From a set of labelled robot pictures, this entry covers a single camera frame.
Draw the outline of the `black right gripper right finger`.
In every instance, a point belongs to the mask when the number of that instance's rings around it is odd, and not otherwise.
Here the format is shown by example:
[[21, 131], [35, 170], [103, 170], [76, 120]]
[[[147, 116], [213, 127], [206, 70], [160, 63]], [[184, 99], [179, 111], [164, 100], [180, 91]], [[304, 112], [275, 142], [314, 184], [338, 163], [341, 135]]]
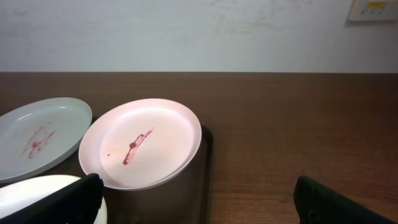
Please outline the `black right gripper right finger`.
[[294, 204], [300, 224], [395, 224], [305, 175], [295, 184]]

